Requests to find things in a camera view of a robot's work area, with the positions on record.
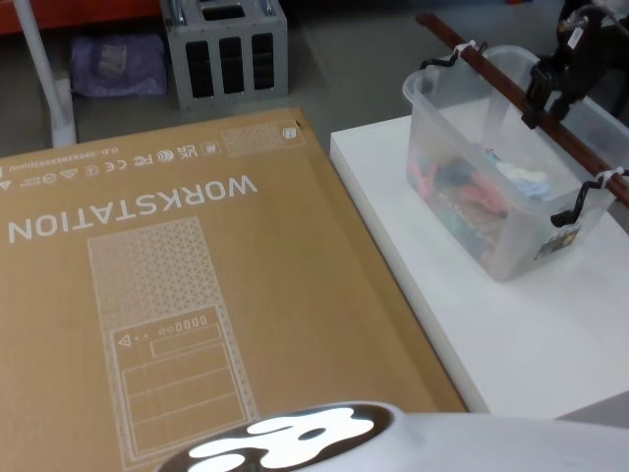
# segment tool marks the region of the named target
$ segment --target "white table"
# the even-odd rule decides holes
[[[584,247],[495,282],[407,184],[409,130],[333,133],[331,159],[470,410],[629,427],[629,237],[606,214]]]

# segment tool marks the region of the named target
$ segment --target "cardboard box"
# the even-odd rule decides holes
[[[150,471],[321,402],[462,409],[299,111],[0,168],[0,470]]]

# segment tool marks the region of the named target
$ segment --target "white cable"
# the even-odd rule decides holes
[[[463,51],[463,49],[465,49],[468,46],[476,47],[476,42],[472,39],[471,41],[464,42],[463,44],[459,44],[458,46],[454,47],[454,52],[458,55],[461,55],[461,52]]]
[[[625,169],[622,167],[616,167],[615,169],[609,169],[609,170],[605,170],[604,172],[601,172],[600,174],[598,174],[595,178],[597,180],[599,180],[600,178],[602,178],[602,182],[600,182],[600,187],[602,189],[604,189],[607,186],[607,181],[609,179],[611,179],[614,175],[618,174],[618,175],[622,175],[625,173]]]

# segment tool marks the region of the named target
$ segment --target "white robot part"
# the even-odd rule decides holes
[[[473,414],[324,405],[217,435],[158,472],[626,472],[629,430]]]

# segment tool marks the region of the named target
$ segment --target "gray floor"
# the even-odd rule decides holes
[[[401,86],[422,60],[448,51],[414,16],[438,13],[461,35],[490,45],[517,44],[536,53],[554,49],[560,0],[518,6],[503,0],[294,1],[290,7],[290,94],[230,109],[182,114],[174,94],[165,97],[75,100],[80,141],[92,141],[178,124],[254,112],[300,107],[323,148],[332,131],[410,113]],[[68,37],[44,37],[55,68],[67,63]],[[20,36],[0,38],[0,156],[45,148],[41,101],[26,44]],[[595,92],[608,103],[613,79]],[[615,208],[629,228],[629,211]]]

